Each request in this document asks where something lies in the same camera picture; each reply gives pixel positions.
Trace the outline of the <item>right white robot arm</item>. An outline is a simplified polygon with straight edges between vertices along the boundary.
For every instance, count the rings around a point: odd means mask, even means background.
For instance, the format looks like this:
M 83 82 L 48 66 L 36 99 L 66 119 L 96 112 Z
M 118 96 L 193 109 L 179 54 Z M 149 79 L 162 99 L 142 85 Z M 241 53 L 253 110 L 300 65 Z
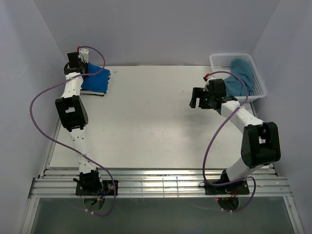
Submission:
M 280 160 L 277 125 L 256 118 L 234 96 L 227 95 L 222 79 L 211 79 L 205 87 L 193 88 L 190 107 L 213 109 L 225 117 L 217 133 L 230 121 L 243 134 L 240 158 L 222 172 L 218 181 L 205 180 L 207 185 L 220 187 L 223 192 L 231 194 L 238 188 L 238 183 L 247 179 L 257 168 Z

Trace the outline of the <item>teal tank top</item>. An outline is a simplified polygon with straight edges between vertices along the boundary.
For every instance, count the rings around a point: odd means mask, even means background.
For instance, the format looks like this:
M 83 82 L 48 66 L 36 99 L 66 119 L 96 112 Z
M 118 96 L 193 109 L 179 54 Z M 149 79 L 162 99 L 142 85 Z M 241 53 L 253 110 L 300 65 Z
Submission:
M 253 71 L 249 63 L 240 58 L 233 60 L 231 63 L 231 73 L 242 80 L 247 92 L 245 91 L 242 83 L 234 76 L 230 75 L 224 79 L 227 95 L 242 97 L 248 93 L 248 96 L 252 96 L 254 91 L 254 78 Z

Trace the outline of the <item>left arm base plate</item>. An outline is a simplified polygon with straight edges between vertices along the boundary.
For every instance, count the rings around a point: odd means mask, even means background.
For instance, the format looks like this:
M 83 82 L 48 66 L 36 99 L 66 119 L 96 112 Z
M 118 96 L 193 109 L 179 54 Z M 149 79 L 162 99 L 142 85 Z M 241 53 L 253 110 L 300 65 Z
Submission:
M 113 188 L 113 183 L 111 180 L 103 180 L 102 181 L 102 191 L 100 193 L 92 193 L 92 192 L 88 192 L 86 190 L 83 190 L 81 186 L 77 185 L 76 186 L 76 191 L 75 191 L 75 195 L 80 195 L 80 196 L 92 196 L 92 195 L 114 195 L 114 188 Z

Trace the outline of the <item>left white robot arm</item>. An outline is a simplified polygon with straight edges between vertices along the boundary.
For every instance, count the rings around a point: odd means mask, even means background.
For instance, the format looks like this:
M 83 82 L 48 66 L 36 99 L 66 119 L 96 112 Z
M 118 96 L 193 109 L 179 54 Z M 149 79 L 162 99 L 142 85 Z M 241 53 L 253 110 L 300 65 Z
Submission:
M 66 129 L 74 144 L 78 158 L 79 178 L 74 181 L 83 191 L 98 195 L 103 190 L 97 165 L 87 159 L 87 143 L 85 127 L 88 115 L 80 98 L 83 76 L 88 72 L 89 48 L 79 47 L 76 52 L 68 53 L 69 62 L 64 67 L 66 84 L 61 98 L 56 99 L 55 105 L 64 129 Z

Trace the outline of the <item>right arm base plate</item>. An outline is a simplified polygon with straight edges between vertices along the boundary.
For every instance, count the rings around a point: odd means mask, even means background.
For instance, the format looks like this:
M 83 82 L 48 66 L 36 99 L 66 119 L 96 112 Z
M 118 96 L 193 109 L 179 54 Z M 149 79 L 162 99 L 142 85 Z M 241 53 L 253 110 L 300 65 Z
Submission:
M 205 195 L 248 195 L 250 193 L 246 180 L 223 186 L 211 186 L 203 181 L 198 187 L 204 189 Z

